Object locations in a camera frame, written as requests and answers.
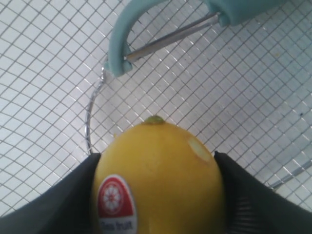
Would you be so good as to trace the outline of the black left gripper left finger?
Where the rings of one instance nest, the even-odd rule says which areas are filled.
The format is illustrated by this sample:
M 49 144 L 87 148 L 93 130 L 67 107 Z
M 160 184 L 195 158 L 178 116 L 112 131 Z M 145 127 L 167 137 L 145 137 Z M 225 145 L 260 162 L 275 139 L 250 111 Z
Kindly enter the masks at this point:
M 100 154 L 90 154 L 44 194 L 0 219 L 2 234 L 91 234 L 90 197 Z

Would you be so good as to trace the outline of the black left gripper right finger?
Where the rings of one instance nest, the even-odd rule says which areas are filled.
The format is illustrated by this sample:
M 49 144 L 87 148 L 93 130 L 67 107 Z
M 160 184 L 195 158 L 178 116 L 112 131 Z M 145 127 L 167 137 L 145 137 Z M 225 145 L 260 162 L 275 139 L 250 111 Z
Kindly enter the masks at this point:
M 228 234 L 310 234 L 312 214 L 262 184 L 226 153 L 214 158 L 225 186 Z

